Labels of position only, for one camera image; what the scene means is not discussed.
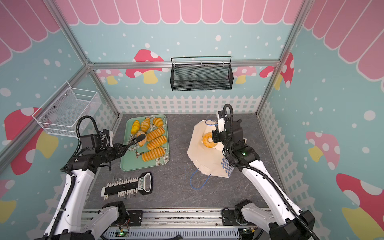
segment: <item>wire basket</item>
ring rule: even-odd
[[[230,56],[171,58],[172,91],[232,89],[231,59]]]
[[[49,134],[77,137],[76,124],[78,119],[85,115],[94,116],[101,106],[101,99],[99,93],[95,91],[72,88],[71,86],[65,88],[64,85],[61,89],[63,89],[61,93],[49,106],[43,107],[56,93],[32,116]],[[80,134],[83,133],[90,121],[90,119],[84,119],[81,122]]]

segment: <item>green tray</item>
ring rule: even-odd
[[[164,156],[162,156],[158,159],[144,162],[142,160],[141,155],[139,155],[139,154],[149,151],[147,148],[147,143],[145,143],[144,146],[142,146],[142,147],[139,147],[139,145],[137,145],[137,144],[133,145],[129,148],[129,150],[121,158],[120,168],[123,171],[131,171],[131,170],[136,170],[136,169],[143,169],[146,167],[160,166],[160,165],[166,164],[169,161],[169,144],[168,144],[169,138],[168,138],[167,118],[164,114],[150,115],[150,116],[139,117],[139,118],[131,118],[130,120],[128,120],[127,126],[125,128],[125,135],[124,135],[124,143],[123,144],[129,143],[133,138],[136,137],[135,135],[131,134],[131,128],[132,128],[133,123],[136,120],[139,120],[139,122],[141,123],[147,117],[149,117],[151,119],[151,126],[148,129],[147,133],[149,133],[149,132],[151,132],[157,128],[156,126],[153,125],[153,119],[155,117],[163,119],[163,122],[164,122],[163,128],[165,130],[165,133],[163,135],[165,135],[167,137],[167,142],[164,145],[162,145],[162,147],[165,148],[166,153]]]

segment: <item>blue checkered pattern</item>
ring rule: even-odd
[[[229,166],[229,162],[225,157],[223,157],[223,159],[221,160],[221,166],[223,167],[225,172],[228,174],[228,177],[231,176],[232,171],[235,169],[234,167]]]

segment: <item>black wire basket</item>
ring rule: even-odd
[[[172,91],[232,89],[231,59],[230,56],[171,58]]]

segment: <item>croissant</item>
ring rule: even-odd
[[[155,149],[157,147],[160,147],[164,143],[167,142],[167,137],[166,136],[160,136],[158,138],[153,139],[151,142],[147,144],[147,148],[149,150]]]
[[[155,118],[153,120],[153,124],[156,126],[156,127],[162,127],[164,125],[164,122],[161,118]]]
[[[132,124],[131,134],[135,135],[139,130],[140,130],[140,123],[139,123],[138,120],[136,120],[136,121]]]
[[[148,162],[150,160],[153,160],[153,159],[156,159],[156,158],[163,156],[165,153],[166,152],[165,152],[164,148],[158,147],[158,148],[155,148],[149,152],[143,153],[142,159],[144,162]]]
[[[151,120],[149,118],[146,118],[144,121],[141,122],[141,131],[147,132],[149,127],[151,125]]]
[[[159,128],[157,128],[157,129],[155,129],[152,132],[147,134],[147,141],[152,141],[153,139],[163,135],[165,132],[166,131],[164,130],[164,128],[159,127]]]
[[[143,131],[138,131],[136,137],[140,136],[141,134],[144,134],[144,135],[145,135],[145,132],[143,132]],[[145,144],[146,142],[147,142],[147,136],[145,136],[144,140],[141,140],[140,142],[138,142],[138,144],[139,144],[140,147],[142,147],[142,146],[144,146],[144,144]]]

